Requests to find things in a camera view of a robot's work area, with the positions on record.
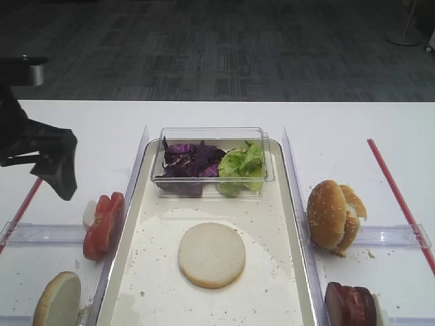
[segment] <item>gray carpet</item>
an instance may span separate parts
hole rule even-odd
[[[427,38],[383,38],[402,0],[13,3],[0,0],[0,56],[50,59],[23,99],[435,101]]]

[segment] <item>top bun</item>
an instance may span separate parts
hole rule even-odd
[[[307,213],[312,240],[343,257],[360,229],[360,217],[367,219],[366,208],[354,190],[333,180],[314,187]]]

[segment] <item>green lettuce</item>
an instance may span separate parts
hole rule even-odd
[[[248,143],[246,149],[233,149],[229,151],[219,164],[219,177],[263,177],[264,162],[263,150]],[[236,197],[243,189],[259,192],[263,186],[261,181],[250,182],[221,182],[217,183],[217,190],[228,197]]]

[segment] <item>white tray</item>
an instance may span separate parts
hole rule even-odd
[[[270,145],[276,179],[262,197],[168,199],[150,181],[157,141],[148,144],[98,325],[313,325],[283,154]],[[231,225],[246,247],[241,278],[219,290],[177,265],[184,232],[205,221]]]

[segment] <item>red straw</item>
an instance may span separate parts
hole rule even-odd
[[[22,216],[27,210],[27,207],[29,207],[30,202],[32,201],[33,197],[36,194],[36,191],[38,190],[39,186],[41,185],[42,179],[38,178],[36,179],[35,183],[33,184],[32,188],[30,189],[29,193],[27,194],[26,198],[24,199],[24,202],[22,202],[20,208],[18,209],[18,212],[15,214],[14,219],[12,220],[9,230],[6,232],[6,235],[3,239],[3,243],[0,244],[0,253],[4,250],[7,240],[11,236],[12,232],[15,230],[15,227],[17,223],[21,220]]]
[[[414,229],[414,233],[419,240],[420,244],[423,244],[423,238],[420,234],[420,231],[418,230],[413,214],[411,213],[411,210],[409,209],[408,205],[405,202],[405,199],[403,198],[402,194],[400,193],[400,190],[398,186],[396,185],[396,182],[393,179],[392,174],[388,170],[388,167],[385,163],[385,161],[382,158],[381,152],[379,152],[378,147],[375,145],[375,141],[373,139],[367,140],[368,145],[372,149],[373,154],[375,155],[376,160],[378,161],[379,166],[381,167],[381,170],[383,174],[385,175],[385,178],[387,178],[389,186],[391,187],[391,190],[393,191],[394,196],[396,197],[396,200],[398,201],[400,208],[402,209],[406,219],[408,220],[408,223],[412,225]],[[429,263],[429,266],[432,270],[432,272],[435,274],[435,259],[432,255],[432,252],[429,248],[421,248],[421,251],[423,251],[423,254],[426,257],[426,260]]]

